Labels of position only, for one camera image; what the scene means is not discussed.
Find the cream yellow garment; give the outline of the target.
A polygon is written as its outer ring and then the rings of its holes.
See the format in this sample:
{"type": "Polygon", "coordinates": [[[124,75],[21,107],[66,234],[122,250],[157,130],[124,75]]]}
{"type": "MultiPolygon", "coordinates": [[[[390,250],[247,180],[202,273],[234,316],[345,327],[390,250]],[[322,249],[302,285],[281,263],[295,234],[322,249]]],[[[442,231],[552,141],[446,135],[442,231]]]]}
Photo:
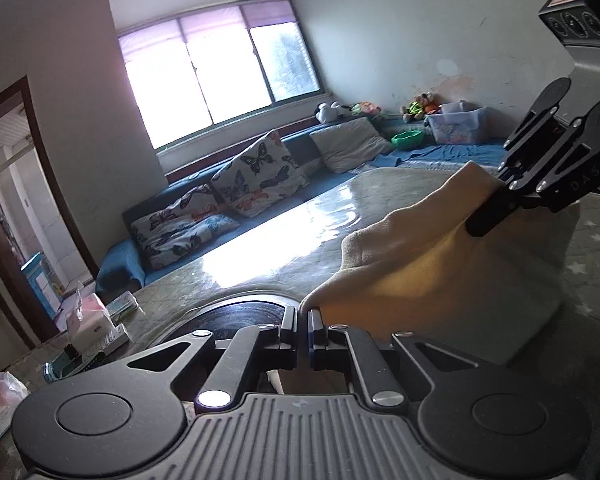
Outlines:
{"type": "Polygon", "coordinates": [[[474,162],[416,204],[348,235],[341,266],[301,313],[386,340],[407,330],[496,364],[557,312],[579,205],[517,210],[484,237],[465,221],[500,187],[474,162]]]}

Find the clear plastic storage box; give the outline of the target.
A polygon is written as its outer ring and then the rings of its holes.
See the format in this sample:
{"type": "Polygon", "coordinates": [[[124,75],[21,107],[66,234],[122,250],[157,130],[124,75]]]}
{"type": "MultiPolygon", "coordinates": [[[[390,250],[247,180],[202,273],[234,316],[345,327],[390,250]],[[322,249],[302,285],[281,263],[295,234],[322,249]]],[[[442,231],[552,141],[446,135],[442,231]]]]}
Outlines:
{"type": "Polygon", "coordinates": [[[489,139],[486,106],[467,101],[445,103],[426,123],[437,144],[483,144],[489,139]]]}

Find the white tissue box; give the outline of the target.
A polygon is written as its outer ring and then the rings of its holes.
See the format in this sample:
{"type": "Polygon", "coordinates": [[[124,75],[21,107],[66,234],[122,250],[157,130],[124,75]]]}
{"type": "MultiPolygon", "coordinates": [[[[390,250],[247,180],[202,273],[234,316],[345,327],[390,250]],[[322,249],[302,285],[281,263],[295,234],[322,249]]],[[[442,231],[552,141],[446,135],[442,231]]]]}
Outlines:
{"type": "Polygon", "coordinates": [[[67,316],[70,344],[80,356],[106,356],[131,338],[123,324],[114,325],[107,308],[95,294],[78,296],[76,307],[67,316]]]}

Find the green flat packet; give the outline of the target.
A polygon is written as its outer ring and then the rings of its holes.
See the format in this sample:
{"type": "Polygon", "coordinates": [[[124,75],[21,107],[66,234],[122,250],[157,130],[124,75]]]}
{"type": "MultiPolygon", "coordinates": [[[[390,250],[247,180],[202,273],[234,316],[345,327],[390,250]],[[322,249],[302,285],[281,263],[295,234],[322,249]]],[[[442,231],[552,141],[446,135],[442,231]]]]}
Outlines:
{"type": "Polygon", "coordinates": [[[135,312],[143,312],[142,307],[132,292],[124,292],[115,300],[106,305],[111,322],[119,324],[128,315],[135,312]]]}

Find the brown plush toys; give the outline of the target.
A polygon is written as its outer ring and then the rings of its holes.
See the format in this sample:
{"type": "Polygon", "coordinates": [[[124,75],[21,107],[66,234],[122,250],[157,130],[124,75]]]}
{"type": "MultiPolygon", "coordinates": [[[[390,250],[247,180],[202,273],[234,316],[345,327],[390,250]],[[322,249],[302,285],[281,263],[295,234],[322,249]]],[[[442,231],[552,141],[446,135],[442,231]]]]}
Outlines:
{"type": "Polygon", "coordinates": [[[440,112],[440,105],[437,102],[437,97],[432,92],[421,93],[414,97],[414,100],[400,108],[402,118],[406,122],[423,122],[428,115],[437,114],[440,112]]]}

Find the pink tissue pack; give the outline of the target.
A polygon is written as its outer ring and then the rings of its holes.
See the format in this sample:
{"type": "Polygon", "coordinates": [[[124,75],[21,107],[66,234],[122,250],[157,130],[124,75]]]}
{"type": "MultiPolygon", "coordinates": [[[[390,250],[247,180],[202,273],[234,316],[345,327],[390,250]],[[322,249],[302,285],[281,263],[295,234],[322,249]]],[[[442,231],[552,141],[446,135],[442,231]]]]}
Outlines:
{"type": "Polygon", "coordinates": [[[0,439],[9,430],[16,408],[30,394],[27,386],[9,372],[0,372],[0,439]]]}

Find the green plastic basin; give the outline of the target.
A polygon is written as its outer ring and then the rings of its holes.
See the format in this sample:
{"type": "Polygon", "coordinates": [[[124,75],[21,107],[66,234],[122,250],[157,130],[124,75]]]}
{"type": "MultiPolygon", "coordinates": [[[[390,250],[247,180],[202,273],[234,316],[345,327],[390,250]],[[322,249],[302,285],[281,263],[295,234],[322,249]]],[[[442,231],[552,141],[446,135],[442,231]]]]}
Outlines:
{"type": "Polygon", "coordinates": [[[425,140],[425,133],[420,129],[408,129],[395,134],[390,142],[396,150],[409,151],[419,148],[425,140]]]}

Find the black round induction cooktop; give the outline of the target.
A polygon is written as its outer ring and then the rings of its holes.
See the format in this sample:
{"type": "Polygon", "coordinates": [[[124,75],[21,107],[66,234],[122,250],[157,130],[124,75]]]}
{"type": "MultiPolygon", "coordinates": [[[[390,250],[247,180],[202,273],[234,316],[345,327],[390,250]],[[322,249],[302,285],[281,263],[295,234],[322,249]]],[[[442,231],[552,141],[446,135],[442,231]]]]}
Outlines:
{"type": "Polygon", "coordinates": [[[193,333],[210,330],[216,340],[230,339],[246,326],[283,325],[285,318],[296,317],[299,301],[279,294],[239,295],[190,310],[167,328],[156,344],[193,333]]]}

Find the blue white storage cart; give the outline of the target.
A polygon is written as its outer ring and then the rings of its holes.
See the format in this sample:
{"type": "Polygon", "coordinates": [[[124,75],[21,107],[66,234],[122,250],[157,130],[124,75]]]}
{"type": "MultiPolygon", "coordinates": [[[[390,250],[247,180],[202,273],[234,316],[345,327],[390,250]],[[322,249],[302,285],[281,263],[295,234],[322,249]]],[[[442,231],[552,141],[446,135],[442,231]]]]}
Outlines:
{"type": "Polygon", "coordinates": [[[57,293],[52,274],[46,270],[44,254],[36,252],[21,266],[21,271],[45,313],[54,320],[61,306],[61,296],[57,293]]]}

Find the butterfly pillow lying flat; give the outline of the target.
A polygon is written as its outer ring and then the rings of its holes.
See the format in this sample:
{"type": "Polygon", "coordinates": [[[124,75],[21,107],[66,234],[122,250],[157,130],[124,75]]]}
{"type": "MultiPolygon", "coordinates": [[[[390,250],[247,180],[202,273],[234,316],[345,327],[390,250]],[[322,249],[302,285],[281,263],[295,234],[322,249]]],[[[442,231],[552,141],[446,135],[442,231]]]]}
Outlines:
{"type": "Polygon", "coordinates": [[[151,267],[160,270],[239,227],[222,213],[210,185],[203,184],[132,222],[131,233],[151,267]]]}

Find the grey cushion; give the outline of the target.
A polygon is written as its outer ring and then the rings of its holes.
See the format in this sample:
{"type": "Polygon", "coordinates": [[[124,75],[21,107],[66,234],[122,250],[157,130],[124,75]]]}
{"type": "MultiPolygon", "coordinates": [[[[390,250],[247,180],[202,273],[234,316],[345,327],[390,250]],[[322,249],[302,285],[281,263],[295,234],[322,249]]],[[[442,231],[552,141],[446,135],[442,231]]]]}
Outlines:
{"type": "Polygon", "coordinates": [[[325,166],[335,174],[343,174],[393,150],[392,144],[366,117],[321,128],[313,131],[310,138],[325,166]]]}

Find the white plush toy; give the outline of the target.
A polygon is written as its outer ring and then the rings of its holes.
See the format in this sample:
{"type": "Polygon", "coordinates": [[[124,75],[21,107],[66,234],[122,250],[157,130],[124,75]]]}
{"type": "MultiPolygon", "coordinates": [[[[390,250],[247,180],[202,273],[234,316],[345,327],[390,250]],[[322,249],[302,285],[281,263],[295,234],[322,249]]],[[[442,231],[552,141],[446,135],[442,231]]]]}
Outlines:
{"type": "Polygon", "coordinates": [[[331,103],[323,102],[315,110],[315,118],[322,125],[331,124],[338,119],[350,116],[350,107],[341,105],[337,101],[331,103]]]}

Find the butterfly pillow standing upright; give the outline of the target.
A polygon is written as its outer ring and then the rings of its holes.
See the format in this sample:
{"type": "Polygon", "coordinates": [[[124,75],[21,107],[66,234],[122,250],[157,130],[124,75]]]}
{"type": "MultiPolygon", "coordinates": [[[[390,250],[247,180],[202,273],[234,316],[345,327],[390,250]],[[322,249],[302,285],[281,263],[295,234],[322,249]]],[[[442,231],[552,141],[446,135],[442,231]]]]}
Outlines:
{"type": "Polygon", "coordinates": [[[211,178],[211,185],[238,214],[252,218],[310,183],[277,130],[250,145],[211,178]]]}

